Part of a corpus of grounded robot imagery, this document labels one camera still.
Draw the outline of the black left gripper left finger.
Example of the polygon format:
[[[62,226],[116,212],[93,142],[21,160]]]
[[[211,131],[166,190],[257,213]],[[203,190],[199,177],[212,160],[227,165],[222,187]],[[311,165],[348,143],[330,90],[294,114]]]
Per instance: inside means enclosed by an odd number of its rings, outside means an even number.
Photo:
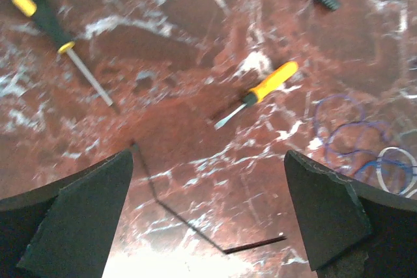
[[[133,173],[129,150],[1,199],[2,277],[101,277]]]

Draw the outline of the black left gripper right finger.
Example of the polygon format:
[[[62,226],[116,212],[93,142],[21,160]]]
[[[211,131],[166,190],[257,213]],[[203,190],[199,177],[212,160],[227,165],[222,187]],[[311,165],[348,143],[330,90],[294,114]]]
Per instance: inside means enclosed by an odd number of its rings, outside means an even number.
[[[416,201],[290,150],[285,174],[309,265],[318,277],[415,277]]]

